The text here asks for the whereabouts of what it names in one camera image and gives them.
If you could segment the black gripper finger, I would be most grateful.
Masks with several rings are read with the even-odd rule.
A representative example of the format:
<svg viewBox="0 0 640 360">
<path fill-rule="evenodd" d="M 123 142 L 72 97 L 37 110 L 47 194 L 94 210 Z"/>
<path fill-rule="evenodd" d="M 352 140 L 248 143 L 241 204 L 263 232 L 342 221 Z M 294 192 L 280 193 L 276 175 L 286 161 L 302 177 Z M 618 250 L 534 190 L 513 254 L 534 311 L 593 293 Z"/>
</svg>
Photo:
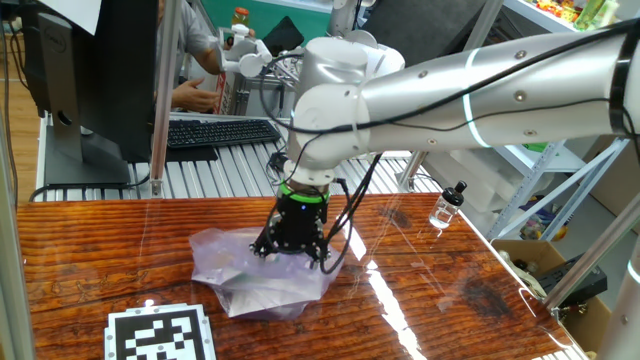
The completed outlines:
<svg viewBox="0 0 640 360">
<path fill-rule="evenodd" d="M 250 245 L 250 249 L 255 256 L 266 258 L 270 254 L 279 252 L 280 247 L 280 221 L 269 220 L 260 232 L 258 238 Z"/>
<path fill-rule="evenodd" d="M 330 252 L 328 250 L 329 240 L 324 234 L 324 224 L 321 221 L 316 221 L 312 231 L 312 245 L 315 249 L 315 261 L 318 264 L 324 263 Z"/>
</svg>

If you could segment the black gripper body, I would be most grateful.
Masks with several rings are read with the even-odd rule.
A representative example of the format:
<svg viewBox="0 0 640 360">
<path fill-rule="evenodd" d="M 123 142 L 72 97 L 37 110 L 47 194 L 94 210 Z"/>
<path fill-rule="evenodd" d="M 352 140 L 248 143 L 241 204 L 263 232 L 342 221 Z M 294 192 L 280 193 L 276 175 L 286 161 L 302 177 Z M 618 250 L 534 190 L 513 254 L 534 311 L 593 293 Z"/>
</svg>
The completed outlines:
<svg viewBox="0 0 640 360">
<path fill-rule="evenodd" d="M 327 201 L 322 196 L 282 196 L 276 206 L 274 241 L 279 250 L 320 251 L 327 247 L 323 227 Z"/>
</svg>

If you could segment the person's bare hand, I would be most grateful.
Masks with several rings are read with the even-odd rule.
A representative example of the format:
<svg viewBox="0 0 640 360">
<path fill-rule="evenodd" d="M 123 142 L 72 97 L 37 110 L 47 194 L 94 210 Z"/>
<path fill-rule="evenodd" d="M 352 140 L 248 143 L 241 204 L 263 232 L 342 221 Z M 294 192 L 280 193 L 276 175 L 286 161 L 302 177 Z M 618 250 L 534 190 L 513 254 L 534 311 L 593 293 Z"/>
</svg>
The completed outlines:
<svg viewBox="0 0 640 360">
<path fill-rule="evenodd" d="M 219 102 L 221 95 L 199 89 L 203 78 L 188 80 L 176 87 L 172 94 L 172 107 L 198 113 L 210 113 Z"/>
</svg>

